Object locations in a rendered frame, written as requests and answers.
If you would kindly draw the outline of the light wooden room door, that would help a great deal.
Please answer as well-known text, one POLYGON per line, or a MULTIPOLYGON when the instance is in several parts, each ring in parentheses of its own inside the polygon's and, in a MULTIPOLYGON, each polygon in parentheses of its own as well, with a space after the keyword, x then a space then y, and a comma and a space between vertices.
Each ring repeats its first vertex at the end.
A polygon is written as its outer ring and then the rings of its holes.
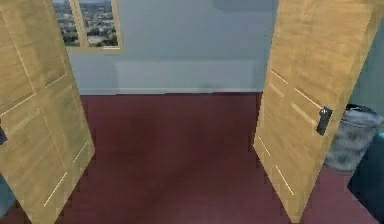
POLYGON ((278 0, 253 147, 294 224, 383 18, 384 0, 278 0), (324 106, 333 112, 321 136, 324 106))
POLYGON ((0 0, 0 174, 55 224, 94 145, 52 0, 0 0))

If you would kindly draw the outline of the grey metal bin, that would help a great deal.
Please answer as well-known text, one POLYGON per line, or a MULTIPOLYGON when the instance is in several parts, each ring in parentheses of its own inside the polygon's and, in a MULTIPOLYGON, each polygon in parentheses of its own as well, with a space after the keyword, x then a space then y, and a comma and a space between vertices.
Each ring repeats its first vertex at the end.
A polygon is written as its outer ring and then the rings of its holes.
POLYGON ((337 171, 353 172, 383 123, 384 117, 373 109, 348 104, 324 164, 337 171))

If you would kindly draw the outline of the dark blue furniture block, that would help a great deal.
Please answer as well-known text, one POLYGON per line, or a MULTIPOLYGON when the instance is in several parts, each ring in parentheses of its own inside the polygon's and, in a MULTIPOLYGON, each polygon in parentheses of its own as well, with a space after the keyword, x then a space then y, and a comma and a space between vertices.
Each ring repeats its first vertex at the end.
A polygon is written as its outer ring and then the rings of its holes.
POLYGON ((384 132, 374 136, 347 187, 370 215, 384 224, 384 132))

